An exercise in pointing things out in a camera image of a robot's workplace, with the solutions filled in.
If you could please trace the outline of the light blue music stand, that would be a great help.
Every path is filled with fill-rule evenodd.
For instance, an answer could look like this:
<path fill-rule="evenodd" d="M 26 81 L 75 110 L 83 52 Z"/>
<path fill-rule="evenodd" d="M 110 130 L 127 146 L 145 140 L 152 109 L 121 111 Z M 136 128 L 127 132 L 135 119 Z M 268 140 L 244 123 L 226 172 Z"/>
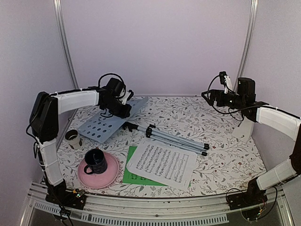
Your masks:
<path fill-rule="evenodd" d="M 209 150 L 209 144 L 200 143 L 189 140 L 187 138 L 176 135 L 167 134 L 156 129 L 155 125 L 150 124 L 148 127 L 139 126 L 128 122 L 128 118 L 119 118 L 117 116 L 109 115 L 108 112 L 98 112 L 92 118 L 88 119 L 84 124 L 79 126 L 78 132 L 80 135 L 97 141 L 99 143 L 105 142 L 110 138 L 119 128 L 128 129 L 129 131 L 137 130 L 145 134 L 147 138 L 152 138 L 156 141 L 164 142 L 183 150 L 198 153 L 206 156 Z"/>

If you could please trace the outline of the white sheet music page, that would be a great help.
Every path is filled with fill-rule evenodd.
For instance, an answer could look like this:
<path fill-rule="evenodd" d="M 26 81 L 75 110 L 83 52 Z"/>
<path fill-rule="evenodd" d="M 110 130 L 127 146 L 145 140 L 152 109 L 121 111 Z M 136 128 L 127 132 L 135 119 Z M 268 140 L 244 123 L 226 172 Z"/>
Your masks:
<path fill-rule="evenodd" d="M 157 141 L 143 140 L 126 165 L 133 174 L 185 190 L 190 185 L 197 154 Z"/>

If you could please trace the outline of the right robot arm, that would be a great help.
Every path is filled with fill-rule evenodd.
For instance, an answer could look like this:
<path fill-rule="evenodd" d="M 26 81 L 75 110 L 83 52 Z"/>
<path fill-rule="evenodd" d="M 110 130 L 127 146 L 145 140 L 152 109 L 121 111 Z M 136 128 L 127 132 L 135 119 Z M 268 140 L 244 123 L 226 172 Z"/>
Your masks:
<path fill-rule="evenodd" d="M 248 182 L 243 201 L 247 205 L 254 205 L 261 194 L 278 184 L 284 184 L 301 173 L 301 119 L 268 103 L 256 101 L 255 81 L 250 78 L 238 78 L 237 91 L 231 89 L 229 76 L 221 72 L 218 76 L 223 90 L 210 89 L 202 92 L 201 96 L 213 108 L 228 107 L 234 113 L 241 113 L 243 122 L 267 125 L 290 137 L 294 142 L 294 149 L 287 160 L 275 166 L 261 176 Z"/>

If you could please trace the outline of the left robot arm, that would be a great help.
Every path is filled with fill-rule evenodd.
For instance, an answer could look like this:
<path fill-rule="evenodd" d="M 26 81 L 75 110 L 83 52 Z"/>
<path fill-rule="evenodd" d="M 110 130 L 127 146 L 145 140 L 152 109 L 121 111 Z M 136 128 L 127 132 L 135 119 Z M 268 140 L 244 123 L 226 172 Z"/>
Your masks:
<path fill-rule="evenodd" d="M 66 204 L 70 200 L 70 194 L 58 186 L 64 183 L 56 148 L 59 131 L 58 116 L 82 107 L 98 106 L 102 110 L 107 109 L 114 116 L 127 118 L 132 108 L 127 101 L 133 95 L 133 91 L 129 90 L 121 97 L 115 97 L 107 87 L 90 87 L 53 94 L 40 92 L 37 95 L 27 129 L 31 130 L 29 136 L 38 145 L 42 160 L 41 167 L 49 185 L 55 186 L 51 195 L 59 204 Z"/>

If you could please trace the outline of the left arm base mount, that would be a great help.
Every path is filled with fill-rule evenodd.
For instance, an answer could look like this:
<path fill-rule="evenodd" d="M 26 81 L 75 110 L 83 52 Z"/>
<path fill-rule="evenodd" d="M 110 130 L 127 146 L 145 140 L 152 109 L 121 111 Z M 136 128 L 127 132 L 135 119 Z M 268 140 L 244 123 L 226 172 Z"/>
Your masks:
<path fill-rule="evenodd" d="M 83 210 L 86 204 L 87 196 L 84 190 L 68 190 L 65 180 L 57 186 L 46 182 L 48 193 L 45 200 L 50 203 L 61 205 L 63 207 Z"/>

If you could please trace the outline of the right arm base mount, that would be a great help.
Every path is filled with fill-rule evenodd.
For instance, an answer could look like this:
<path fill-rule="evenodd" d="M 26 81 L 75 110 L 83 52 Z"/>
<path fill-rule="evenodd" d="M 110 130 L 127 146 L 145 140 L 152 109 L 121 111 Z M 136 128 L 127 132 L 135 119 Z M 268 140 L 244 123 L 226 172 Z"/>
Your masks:
<path fill-rule="evenodd" d="M 258 187 L 251 185 L 243 192 L 233 188 L 226 193 L 226 202 L 230 210 L 237 210 L 258 204 L 264 204 L 268 198 L 265 190 L 260 190 Z"/>

